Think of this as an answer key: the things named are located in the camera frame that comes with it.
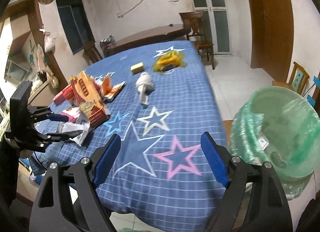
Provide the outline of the dark round wooden table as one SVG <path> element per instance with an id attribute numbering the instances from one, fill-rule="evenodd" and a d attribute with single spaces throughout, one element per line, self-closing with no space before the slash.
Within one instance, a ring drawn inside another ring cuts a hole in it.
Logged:
<path id="1" fill-rule="evenodd" d="M 141 47 L 153 43 L 171 41 L 191 32 L 190 27 L 182 24 L 170 24 L 153 29 L 138 32 L 136 34 L 117 40 L 108 47 L 103 47 L 105 57 L 126 51 L 132 48 Z"/>

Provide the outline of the brown wooden door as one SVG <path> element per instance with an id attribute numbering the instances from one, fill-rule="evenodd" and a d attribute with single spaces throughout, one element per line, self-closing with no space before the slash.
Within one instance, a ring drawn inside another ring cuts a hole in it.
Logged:
<path id="1" fill-rule="evenodd" d="M 293 51 L 291 0 L 249 0 L 252 22 L 251 67 L 285 82 Z"/>

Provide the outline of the white knotted cloth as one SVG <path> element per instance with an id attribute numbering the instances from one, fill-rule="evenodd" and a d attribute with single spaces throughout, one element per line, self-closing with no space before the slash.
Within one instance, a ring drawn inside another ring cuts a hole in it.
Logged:
<path id="1" fill-rule="evenodd" d="M 139 100 L 143 106 L 149 105 L 149 94 L 155 90 L 152 77 L 147 72 L 142 72 L 136 81 Z"/>

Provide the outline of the crumpled white wrapper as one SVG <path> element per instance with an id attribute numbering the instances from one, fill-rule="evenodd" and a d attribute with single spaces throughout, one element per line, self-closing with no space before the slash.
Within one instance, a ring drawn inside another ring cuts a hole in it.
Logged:
<path id="1" fill-rule="evenodd" d="M 68 117 L 68 122 L 59 123 L 56 132 L 66 133 L 80 131 L 80 134 L 74 138 L 70 138 L 70 140 L 78 146 L 82 146 L 91 128 L 89 119 L 84 112 L 75 108 L 63 110 L 61 114 Z"/>

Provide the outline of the dark wooden chair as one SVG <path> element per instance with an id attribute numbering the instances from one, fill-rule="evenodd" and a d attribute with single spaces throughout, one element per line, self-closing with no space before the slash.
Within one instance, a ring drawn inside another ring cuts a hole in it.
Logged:
<path id="1" fill-rule="evenodd" d="M 203 50 L 206 51 L 207 60 L 211 61 L 212 69 L 214 70 L 214 45 L 206 35 L 203 11 L 180 12 L 179 15 L 183 26 L 190 28 L 190 32 L 186 34 L 187 40 L 193 43 L 199 54 Z"/>

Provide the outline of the orange snack box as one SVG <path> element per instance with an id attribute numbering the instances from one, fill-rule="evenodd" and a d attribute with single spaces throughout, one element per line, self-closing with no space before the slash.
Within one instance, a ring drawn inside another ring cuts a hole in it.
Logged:
<path id="1" fill-rule="evenodd" d="M 77 76 L 70 78 L 70 83 L 75 97 L 75 104 L 88 118 L 93 129 L 110 118 L 110 110 L 96 89 L 94 79 L 91 76 L 87 75 L 85 71 L 81 71 Z"/>

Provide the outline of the yellow sponge block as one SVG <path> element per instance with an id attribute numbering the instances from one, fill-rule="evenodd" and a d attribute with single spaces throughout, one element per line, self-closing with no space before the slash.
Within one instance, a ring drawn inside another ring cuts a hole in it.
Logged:
<path id="1" fill-rule="evenodd" d="M 143 62 L 139 62 L 139 63 L 137 63 L 137 64 L 132 65 L 132 66 L 130 67 L 130 70 L 131 70 L 131 73 L 132 73 L 133 75 L 143 72 L 143 71 L 144 71 L 144 64 L 143 64 Z"/>

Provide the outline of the dark window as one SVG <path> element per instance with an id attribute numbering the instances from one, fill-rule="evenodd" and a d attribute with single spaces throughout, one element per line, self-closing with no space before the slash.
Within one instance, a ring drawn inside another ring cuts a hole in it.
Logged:
<path id="1" fill-rule="evenodd" d="M 73 54 L 94 41 L 82 0 L 56 0 L 58 13 Z"/>

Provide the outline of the hanging white plastic bag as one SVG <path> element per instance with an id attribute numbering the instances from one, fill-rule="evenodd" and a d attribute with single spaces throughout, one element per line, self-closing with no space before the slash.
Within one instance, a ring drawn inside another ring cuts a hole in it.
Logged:
<path id="1" fill-rule="evenodd" d="M 48 53 L 55 49 L 55 41 L 51 36 L 51 33 L 46 31 L 45 29 L 39 29 L 40 32 L 43 33 L 44 36 L 44 52 Z"/>

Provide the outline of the small yellow wooden chair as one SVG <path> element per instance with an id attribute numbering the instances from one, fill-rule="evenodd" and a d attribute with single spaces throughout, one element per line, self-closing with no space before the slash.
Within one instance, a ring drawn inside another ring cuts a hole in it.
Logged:
<path id="1" fill-rule="evenodd" d="M 289 82 L 272 81 L 272 86 L 287 88 L 301 95 L 309 77 L 307 71 L 300 64 L 294 62 Z"/>

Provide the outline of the orange white paper bag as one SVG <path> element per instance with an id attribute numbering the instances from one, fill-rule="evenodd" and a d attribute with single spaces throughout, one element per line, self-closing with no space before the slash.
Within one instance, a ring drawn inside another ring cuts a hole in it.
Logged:
<path id="1" fill-rule="evenodd" d="M 111 77 L 106 75 L 100 85 L 100 95 L 105 102 L 112 102 L 116 96 L 123 90 L 126 82 L 112 84 Z"/>

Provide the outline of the yellow plastic wrapper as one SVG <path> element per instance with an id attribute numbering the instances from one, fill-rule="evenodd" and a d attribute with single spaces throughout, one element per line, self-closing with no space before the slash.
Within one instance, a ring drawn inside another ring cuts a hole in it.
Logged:
<path id="1" fill-rule="evenodd" d="M 180 51 L 169 51 L 157 58 L 152 68 L 154 72 L 163 72 L 177 67 L 186 67 L 184 54 Z"/>

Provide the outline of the glass double door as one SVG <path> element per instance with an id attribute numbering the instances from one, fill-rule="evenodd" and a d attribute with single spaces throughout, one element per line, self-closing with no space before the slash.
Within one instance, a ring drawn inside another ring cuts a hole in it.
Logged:
<path id="1" fill-rule="evenodd" d="M 214 53 L 231 54 L 229 24 L 225 0 L 193 0 L 195 11 L 202 11 L 208 40 L 214 45 Z"/>

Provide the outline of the wooden cabinet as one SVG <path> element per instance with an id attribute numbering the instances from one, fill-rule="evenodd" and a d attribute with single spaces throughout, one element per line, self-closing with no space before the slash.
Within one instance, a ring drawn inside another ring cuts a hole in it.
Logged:
<path id="1" fill-rule="evenodd" d="M 29 104 L 48 106 L 67 81 L 45 36 L 38 0 L 19 0 L 1 15 L 1 91 L 8 100 L 24 80 L 33 82 Z"/>

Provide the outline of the green lined trash bin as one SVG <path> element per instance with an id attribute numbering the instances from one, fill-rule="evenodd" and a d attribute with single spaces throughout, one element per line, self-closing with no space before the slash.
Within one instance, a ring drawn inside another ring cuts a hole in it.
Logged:
<path id="1" fill-rule="evenodd" d="M 258 89 L 235 114 L 228 150 L 250 164 L 270 162 L 292 200 L 319 166 L 319 116 L 294 91 Z"/>

